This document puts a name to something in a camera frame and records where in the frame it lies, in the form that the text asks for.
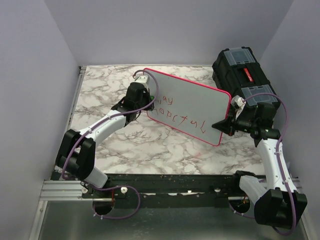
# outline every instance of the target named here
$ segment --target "marble tabletop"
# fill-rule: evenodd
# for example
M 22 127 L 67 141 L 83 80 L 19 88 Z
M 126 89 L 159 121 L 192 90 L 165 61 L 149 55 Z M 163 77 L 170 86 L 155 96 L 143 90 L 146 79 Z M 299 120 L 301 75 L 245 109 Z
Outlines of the marble tabletop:
M 144 68 L 216 86 L 210 66 L 88 66 L 71 128 L 83 129 L 106 115 L 125 96 L 133 73 Z M 214 147 L 151 120 L 145 112 L 97 147 L 95 166 L 117 174 L 265 174 L 248 134 L 223 134 Z

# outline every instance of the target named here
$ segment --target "wall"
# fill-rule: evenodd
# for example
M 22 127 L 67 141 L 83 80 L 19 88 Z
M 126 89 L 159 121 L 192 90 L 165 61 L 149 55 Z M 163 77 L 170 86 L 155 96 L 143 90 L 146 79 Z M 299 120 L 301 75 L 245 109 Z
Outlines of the wall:
M 320 226 L 320 2 L 295 0 L 260 61 L 289 111 L 285 158 L 299 176 L 308 210 Z M 278 116 L 278 127 L 284 120 Z
M 225 48 L 260 59 L 292 0 L 45 0 L 81 65 L 211 65 Z
M 0 239 L 28 239 L 79 68 L 42 0 L 0 8 Z

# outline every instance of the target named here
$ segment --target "gray floor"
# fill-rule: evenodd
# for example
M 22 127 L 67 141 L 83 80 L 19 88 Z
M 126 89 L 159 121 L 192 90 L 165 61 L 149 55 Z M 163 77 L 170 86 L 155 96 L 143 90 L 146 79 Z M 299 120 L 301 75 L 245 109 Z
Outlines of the gray floor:
M 290 237 L 228 208 L 140 209 L 125 220 L 93 217 L 90 202 L 51 202 L 41 240 L 306 240 L 300 225 Z M 117 210 L 115 215 L 125 215 Z

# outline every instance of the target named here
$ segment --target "whiteboard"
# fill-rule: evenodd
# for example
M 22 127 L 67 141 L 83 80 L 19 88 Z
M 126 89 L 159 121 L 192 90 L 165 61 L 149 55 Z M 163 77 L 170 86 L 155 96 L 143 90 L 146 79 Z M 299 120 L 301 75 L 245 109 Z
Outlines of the whiteboard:
M 222 132 L 211 126 L 226 118 L 231 101 L 230 94 L 150 68 L 144 70 L 150 72 L 159 84 L 154 110 L 147 112 L 148 117 L 203 142 L 218 146 Z M 155 96 L 156 84 L 151 76 L 148 85 L 151 96 Z

